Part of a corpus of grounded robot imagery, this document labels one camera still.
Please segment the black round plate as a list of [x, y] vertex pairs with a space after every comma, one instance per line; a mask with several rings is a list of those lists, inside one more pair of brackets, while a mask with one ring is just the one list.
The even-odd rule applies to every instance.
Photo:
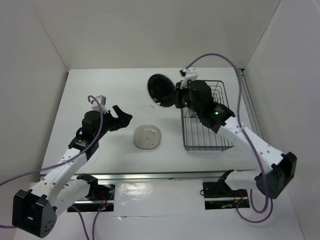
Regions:
[[152, 75], [148, 79], [147, 90], [151, 99], [158, 106], [169, 108], [174, 105], [175, 86], [167, 76]]

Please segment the clear ribbed glass plate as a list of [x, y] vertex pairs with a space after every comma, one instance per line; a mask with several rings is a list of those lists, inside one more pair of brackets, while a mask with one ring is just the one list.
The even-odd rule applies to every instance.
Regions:
[[184, 115], [186, 118], [193, 118], [195, 116], [194, 112], [190, 109]]

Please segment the blue patterned ceramic plate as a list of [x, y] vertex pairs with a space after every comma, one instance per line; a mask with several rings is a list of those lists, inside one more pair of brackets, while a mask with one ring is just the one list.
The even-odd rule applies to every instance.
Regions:
[[191, 118], [198, 118], [198, 114], [196, 112], [192, 112], [190, 115]]

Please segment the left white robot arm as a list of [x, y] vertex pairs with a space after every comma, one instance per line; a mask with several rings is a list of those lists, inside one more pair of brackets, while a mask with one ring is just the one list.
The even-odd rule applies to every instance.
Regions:
[[57, 218], [82, 198], [100, 201], [109, 188], [98, 183], [92, 175], [82, 173], [71, 177], [84, 166], [99, 148], [99, 140], [107, 133], [126, 128], [132, 115], [117, 105], [110, 111], [91, 110], [84, 114], [81, 127], [68, 145], [58, 167], [29, 190], [19, 190], [13, 197], [12, 225], [39, 238], [46, 237], [56, 224]]

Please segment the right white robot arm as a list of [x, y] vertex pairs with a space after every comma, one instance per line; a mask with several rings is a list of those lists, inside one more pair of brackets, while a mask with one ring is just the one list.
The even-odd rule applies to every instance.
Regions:
[[173, 88], [175, 107], [188, 108], [205, 127], [258, 162], [257, 170], [228, 173], [218, 184], [220, 194], [230, 196], [235, 190], [249, 188], [276, 199], [295, 176], [297, 156], [274, 148], [252, 132], [231, 109], [214, 100], [205, 81], [189, 81], [184, 88], [181, 85], [178, 82]]

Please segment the frosted beige glass plate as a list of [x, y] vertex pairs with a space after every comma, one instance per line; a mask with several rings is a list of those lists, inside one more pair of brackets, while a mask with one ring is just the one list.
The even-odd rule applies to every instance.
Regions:
[[141, 150], [154, 150], [161, 143], [162, 134], [155, 125], [143, 124], [138, 126], [133, 133], [133, 143]]

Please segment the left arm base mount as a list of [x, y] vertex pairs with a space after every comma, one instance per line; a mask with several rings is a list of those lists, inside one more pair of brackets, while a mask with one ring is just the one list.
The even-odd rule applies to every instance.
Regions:
[[113, 212], [115, 198], [115, 185], [98, 185], [87, 196], [77, 200], [72, 206], [81, 213]]

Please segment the aluminium front rail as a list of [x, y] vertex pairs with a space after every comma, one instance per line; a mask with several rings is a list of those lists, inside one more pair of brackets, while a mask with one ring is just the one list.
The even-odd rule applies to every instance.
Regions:
[[226, 171], [194, 171], [194, 172], [152, 172], [152, 173], [113, 173], [89, 175], [101, 181], [157, 181], [157, 180], [189, 180], [218, 179]]

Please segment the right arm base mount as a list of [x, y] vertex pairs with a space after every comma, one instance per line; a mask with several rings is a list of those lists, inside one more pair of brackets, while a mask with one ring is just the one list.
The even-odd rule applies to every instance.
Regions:
[[244, 189], [231, 190], [225, 183], [203, 182], [200, 195], [204, 197], [205, 210], [250, 208], [248, 192]]

